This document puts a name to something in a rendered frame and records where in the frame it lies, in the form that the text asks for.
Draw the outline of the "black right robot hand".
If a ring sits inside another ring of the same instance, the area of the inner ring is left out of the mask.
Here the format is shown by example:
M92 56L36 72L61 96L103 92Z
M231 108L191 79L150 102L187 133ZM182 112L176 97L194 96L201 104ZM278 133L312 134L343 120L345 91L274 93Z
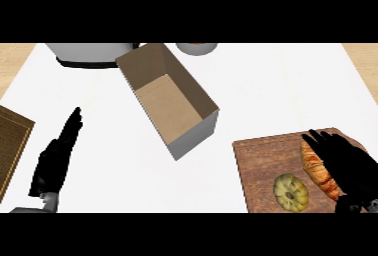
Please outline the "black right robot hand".
M378 162L339 134L302 135L320 156L345 195L337 200L337 213L378 213Z

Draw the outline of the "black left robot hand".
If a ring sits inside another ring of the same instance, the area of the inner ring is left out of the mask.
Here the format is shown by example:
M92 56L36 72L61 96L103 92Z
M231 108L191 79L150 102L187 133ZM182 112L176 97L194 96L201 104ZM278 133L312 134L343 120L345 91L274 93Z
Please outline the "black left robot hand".
M41 153L29 192L32 197L61 191L82 127L82 109L76 108L66 122L60 138L51 141L45 151Z

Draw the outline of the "golden brown croissant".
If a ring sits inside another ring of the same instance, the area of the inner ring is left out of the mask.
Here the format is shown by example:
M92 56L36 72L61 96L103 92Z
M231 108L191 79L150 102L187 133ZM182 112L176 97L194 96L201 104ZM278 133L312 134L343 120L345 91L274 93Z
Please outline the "golden brown croissant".
M327 196L337 201L342 189L326 168L324 161L315 153L309 143L302 141L303 169Z

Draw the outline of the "brown wooden cutting board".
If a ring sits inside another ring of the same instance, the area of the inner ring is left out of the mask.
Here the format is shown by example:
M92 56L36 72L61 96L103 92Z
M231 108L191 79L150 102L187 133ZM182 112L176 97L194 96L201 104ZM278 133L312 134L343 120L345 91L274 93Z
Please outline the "brown wooden cutting board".
M250 213L287 213L274 193L275 179L293 174L309 189L303 213L333 213L336 201L312 181L302 163L302 141L308 131L234 142L234 152Z

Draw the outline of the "open cardboard box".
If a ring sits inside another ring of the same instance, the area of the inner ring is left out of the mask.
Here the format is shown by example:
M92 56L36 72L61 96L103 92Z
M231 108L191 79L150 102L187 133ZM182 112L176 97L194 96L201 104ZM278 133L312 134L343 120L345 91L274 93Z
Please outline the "open cardboard box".
M165 43L148 43L117 64L175 160L213 135L221 108Z

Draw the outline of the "brown woven placemat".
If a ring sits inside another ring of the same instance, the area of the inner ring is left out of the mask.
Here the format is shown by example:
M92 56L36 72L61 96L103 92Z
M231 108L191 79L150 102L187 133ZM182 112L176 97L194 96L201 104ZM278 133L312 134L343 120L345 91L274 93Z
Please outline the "brown woven placemat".
M0 202L36 122L0 105Z

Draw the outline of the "yellow round pastry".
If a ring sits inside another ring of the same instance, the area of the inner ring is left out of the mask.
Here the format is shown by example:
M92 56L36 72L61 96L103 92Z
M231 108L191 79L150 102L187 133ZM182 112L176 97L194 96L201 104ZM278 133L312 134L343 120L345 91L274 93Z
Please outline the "yellow round pastry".
M303 181L290 173L275 179L274 194L281 207L290 212L302 212L309 204L309 190Z

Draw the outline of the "grey appliance with black base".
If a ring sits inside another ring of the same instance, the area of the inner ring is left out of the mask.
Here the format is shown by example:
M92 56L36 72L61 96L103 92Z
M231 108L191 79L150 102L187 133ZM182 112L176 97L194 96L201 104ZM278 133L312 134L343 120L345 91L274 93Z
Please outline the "grey appliance with black base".
M139 43L48 43L64 67L117 68L116 59L139 48Z

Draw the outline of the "grey round container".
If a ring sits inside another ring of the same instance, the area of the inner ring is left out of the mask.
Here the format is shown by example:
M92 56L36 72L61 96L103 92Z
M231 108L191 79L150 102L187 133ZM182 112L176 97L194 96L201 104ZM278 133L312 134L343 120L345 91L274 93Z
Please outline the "grey round container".
M178 43L179 50L193 56L203 56L212 53L218 47L216 43Z

